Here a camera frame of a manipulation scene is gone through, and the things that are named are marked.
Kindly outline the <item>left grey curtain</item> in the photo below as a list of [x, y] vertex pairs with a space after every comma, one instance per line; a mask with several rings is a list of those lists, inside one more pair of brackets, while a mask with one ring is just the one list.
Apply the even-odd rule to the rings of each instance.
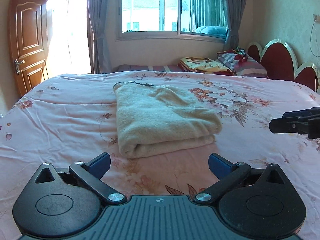
[[93, 31], [94, 73], [110, 73], [112, 66], [106, 37], [108, 0], [87, 0], [89, 21]]

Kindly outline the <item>striped purple mattress cover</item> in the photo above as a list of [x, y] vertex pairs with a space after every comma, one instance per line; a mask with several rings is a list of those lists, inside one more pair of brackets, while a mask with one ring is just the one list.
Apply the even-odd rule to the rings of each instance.
[[154, 72], [184, 72], [184, 70], [178, 65], [163, 65], [163, 66], [140, 66], [131, 64], [122, 64], [112, 70], [115, 72], [127, 72], [127, 71], [154, 71]]

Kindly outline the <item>cream black striped knit sweater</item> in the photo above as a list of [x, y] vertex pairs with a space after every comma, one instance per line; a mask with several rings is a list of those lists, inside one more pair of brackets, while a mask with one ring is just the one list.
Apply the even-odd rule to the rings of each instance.
[[119, 82], [116, 125], [119, 152], [136, 159], [214, 143], [222, 124], [194, 94], [174, 86]]

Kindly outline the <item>red heart-shaped headboard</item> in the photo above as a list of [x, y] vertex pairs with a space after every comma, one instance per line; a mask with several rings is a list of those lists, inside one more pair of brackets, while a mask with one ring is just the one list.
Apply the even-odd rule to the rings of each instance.
[[319, 93], [319, 66], [313, 62], [299, 64], [293, 49], [284, 40], [273, 39], [264, 47], [251, 42], [246, 52], [267, 70], [270, 79], [293, 81]]

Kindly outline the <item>yellow red folded blanket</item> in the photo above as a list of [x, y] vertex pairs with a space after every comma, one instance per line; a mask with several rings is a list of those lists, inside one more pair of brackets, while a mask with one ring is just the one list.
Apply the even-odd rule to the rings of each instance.
[[230, 68], [207, 57], [184, 57], [180, 59], [178, 66], [185, 72], [233, 75], [233, 71]]

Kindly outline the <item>grey curtain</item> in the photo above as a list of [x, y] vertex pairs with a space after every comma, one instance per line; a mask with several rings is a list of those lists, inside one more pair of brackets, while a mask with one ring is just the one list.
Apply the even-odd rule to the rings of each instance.
[[87, 0], [89, 21], [93, 31], [94, 73], [110, 73], [112, 66], [106, 37], [108, 0]]
[[234, 49], [239, 45], [239, 29], [247, 0], [222, 0], [227, 30], [224, 50]]

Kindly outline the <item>wall socket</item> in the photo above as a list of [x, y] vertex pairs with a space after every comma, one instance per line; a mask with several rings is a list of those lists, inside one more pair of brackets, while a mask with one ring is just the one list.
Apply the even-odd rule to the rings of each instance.
[[320, 23], [320, 16], [314, 14], [314, 15], [313, 15], [313, 21], [314, 21], [315, 23]]

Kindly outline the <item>window with grey frame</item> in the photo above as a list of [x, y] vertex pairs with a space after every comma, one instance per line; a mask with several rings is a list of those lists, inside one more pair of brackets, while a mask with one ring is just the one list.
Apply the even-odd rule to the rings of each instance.
[[199, 36], [202, 26], [219, 26], [227, 30], [222, 0], [119, 0], [118, 38], [173, 38]]

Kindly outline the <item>teal blanket outside window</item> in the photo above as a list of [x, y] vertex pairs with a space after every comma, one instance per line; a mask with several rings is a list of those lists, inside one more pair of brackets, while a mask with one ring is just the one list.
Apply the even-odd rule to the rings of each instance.
[[227, 31], [225, 27], [219, 26], [202, 26], [195, 29], [195, 33], [217, 37], [217, 38], [226, 38]]

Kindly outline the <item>right grey curtain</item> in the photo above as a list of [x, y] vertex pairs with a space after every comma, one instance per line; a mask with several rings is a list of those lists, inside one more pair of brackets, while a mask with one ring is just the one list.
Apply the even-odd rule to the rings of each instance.
[[239, 29], [247, 0], [222, 0], [227, 30], [224, 50], [234, 49], [239, 45]]

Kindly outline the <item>wooden door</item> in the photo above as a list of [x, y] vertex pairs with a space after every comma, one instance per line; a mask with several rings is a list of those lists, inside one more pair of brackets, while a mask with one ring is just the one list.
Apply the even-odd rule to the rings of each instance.
[[[8, 10], [8, 41], [10, 59], [17, 90], [24, 96], [48, 79], [47, 0], [10, 0]], [[24, 60], [20, 75], [14, 60]]]

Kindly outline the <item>red plaid folded cloth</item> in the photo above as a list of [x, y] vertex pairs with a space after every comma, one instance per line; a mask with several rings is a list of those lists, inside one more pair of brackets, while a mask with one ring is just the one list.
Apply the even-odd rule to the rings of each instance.
[[219, 51], [217, 52], [217, 57], [220, 57], [224, 60], [228, 61], [236, 61], [236, 62], [246, 62], [248, 60], [248, 55], [245, 50], [241, 47], [237, 46], [235, 49]]

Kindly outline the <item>pink floral bed sheet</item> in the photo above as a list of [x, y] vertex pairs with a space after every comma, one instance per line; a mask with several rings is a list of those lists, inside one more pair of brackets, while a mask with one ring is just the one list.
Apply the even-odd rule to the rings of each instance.
[[[216, 142], [201, 148], [127, 160], [119, 154], [116, 128], [118, 82], [174, 86], [189, 91], [220, 117]], [[306, 205], [303, 239], [319, 239], [319, 140], [273, 134], [269, 122], [285, 112], [319, 105], [319, 95], [290, 81], [198, 73], [149, 71], [60, 75], [44, 81], [1, 119], [1, 239], [18, 239], [12, 206], [44, 162], [67, 167], [108, 152], [103, 181], [124, 193], [195, 195], [216, 182], [208, 157], [217, 152], [253, 168], [278, 164]]]

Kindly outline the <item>striped pillow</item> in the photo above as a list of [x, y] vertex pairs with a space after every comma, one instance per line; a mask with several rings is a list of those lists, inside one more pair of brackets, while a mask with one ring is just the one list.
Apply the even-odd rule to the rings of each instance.
[[235, 76], [251, 76], [251, 77], [263, 77], [268, 78], [267, 70], [258, 62], [255, 61], [252, 57], [248, 56], [246, 62], [236, 62], [224, 60], [220, 57], [217, 59], [223, 63], [225, 66], [230, 68]]

